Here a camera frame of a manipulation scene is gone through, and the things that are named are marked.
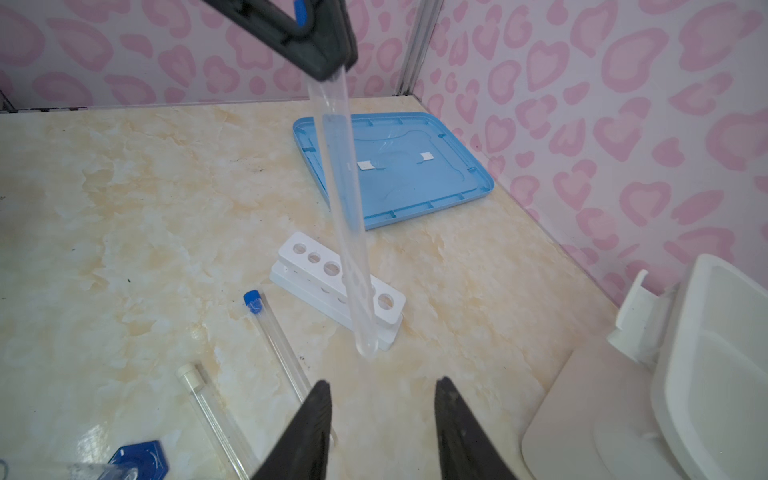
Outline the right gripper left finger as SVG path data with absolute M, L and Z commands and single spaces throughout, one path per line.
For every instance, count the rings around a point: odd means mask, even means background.
M 325 479 L 331 426 L 330 384 L 319 380 L 251 479 Z

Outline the white-capped test tube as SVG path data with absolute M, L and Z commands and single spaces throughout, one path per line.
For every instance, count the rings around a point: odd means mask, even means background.
M 186 363 L 175 373 L 222 462 L 236 479 L 251 479 L 259 460 L 229 412 L 210 375 L 200 364 Z

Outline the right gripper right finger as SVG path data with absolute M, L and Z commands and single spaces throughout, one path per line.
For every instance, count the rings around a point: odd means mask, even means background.
M 442 479 L 516 479 L 449 377 L 436 383 L 434 413 Z

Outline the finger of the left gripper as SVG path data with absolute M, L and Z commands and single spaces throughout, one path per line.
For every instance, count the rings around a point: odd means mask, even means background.
M 358 60 L 344 1 L 296 1 L 294 17 L 266 0 L 208 0 L 207 4 L 316 81 L 327 81 Z

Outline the blue-capped test tube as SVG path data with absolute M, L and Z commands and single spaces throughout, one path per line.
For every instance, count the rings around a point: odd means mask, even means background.
M 243 295 L 243 299 L 245 306 L 254 316 L 272 351 L 280 362 L 298 401 L 303 403 L 310 393 L 312 385 L 304 373 L 299 357 L 291 347 L 266 296 L 259 290 L 251 290 Z
M 307 82 L 356 347 L 372 359 L 378 335 L 345 72 Z

